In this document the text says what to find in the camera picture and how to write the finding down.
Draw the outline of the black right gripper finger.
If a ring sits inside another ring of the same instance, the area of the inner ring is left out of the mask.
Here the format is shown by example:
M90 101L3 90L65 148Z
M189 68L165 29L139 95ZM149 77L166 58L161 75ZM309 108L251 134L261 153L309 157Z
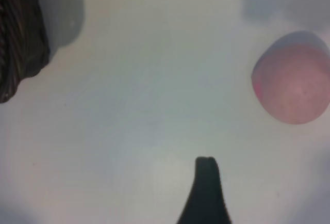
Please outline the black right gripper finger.
M196 158L194 181L178 223L231 222L216 160L213 157Z

